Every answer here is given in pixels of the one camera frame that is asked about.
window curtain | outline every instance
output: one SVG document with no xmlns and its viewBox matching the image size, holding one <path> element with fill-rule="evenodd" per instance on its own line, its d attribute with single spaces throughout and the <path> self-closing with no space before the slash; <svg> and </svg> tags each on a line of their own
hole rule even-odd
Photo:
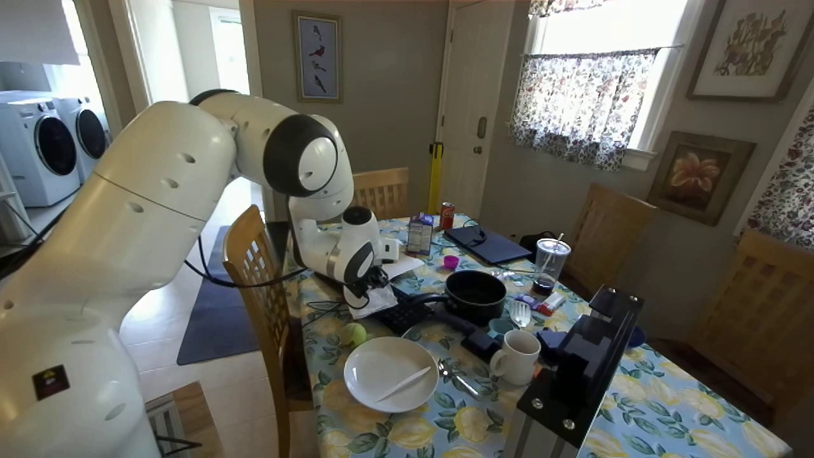
<svg viewBox="0 0 814 458">
<path fill-rule="evenodd" d="M 600 8 L 603 3 L 608 0 L 533 0 L 530 12 L 544 17 L 553 12 Z"/>
<path fill-rule="evenodd" d="M 749 224 L 788 245 L 814 250 L 814 107 Z"/>
<path fill-rule="evenodd" d="M 575 163 L 616 168 L 657 54 L 530 56 L 518 93 L 518 139 Z"/>
</svg>

label on robot arm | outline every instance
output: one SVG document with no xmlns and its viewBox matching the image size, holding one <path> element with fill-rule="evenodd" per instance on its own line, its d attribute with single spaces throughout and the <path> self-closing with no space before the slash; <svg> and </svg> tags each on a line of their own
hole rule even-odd
<svg viewBox="0 0 814 458">
<path fill-rule="evenodd" d="M 34 373 L 32 382 L 34 382 L 37 400 L 47 400 L 47 397 L 53 397 L 60 392 L 72 390 L 66 366 L 61 366 L 61 363 Z"/>
</svg>

chair back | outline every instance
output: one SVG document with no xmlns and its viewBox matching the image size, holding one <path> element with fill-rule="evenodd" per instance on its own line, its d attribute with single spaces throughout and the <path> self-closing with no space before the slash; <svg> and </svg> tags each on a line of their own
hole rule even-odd
<svg viewBox="0 0 814 458">
<path fill-rule="evenodd" d="M 567 275 L 591 293 L 613 285 L 655 214 L 651 204 L 594 182 L 571 233 Z"/>
<path fill-rule="evenodd" d="M 693 345 L 783 416 L 814 387 L 814 251 L 749 228 Z"/>
<path fill-rule="evenodd" d="M 355 205 L 367 205 L 376 218 L 409 217 L 409 168 L 355 172 Z"/>
<path fill-rule="evenodd" d="M 280 260 L 273 251 L 259 209 L 249 205 L 234 218 L 225 245 L 225 268 L 239 285 L 271 282 L 280 275 Z M 291 451 L 291 420 L 285 410 L 282 353 L 289 341 L 289 297 L 282 282 L 268 288 L 239 288 L 266 369 L 273 385 L 277 414 L 277 453 Z"/>
</svg>

black pot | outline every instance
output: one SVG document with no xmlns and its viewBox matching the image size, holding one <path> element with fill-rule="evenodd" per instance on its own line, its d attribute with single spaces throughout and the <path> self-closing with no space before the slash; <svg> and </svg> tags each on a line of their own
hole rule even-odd
<svg viewBox="0 0 814 458">
<path fill-rule="evenodd" d="M 487 326 L 490 320 L 504 316 L 506 285 L 490 271 L 454 271 L 445 288 L 448 310 L 471 324 Z"/>
</svg>

picture frame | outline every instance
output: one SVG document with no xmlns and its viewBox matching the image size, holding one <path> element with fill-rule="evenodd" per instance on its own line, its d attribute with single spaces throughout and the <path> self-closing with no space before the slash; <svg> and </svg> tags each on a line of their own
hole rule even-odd
<svg viewBox="0 0 814 458">
<path fill-rule="evenodd" d="M 720 0 L 691 100 L 781 100 L 811 17 L 814 3 L 804 0 Z"/>
<path fill-rule="evenodd" d="M 322 12 L 292 12 L 299 96 L 342 101 L 342 21 Z"/>
<path fill-rule="evenodd" d="M 715 227 L 757 142 L 671 131 L 650 201 Z"/>
</svg>

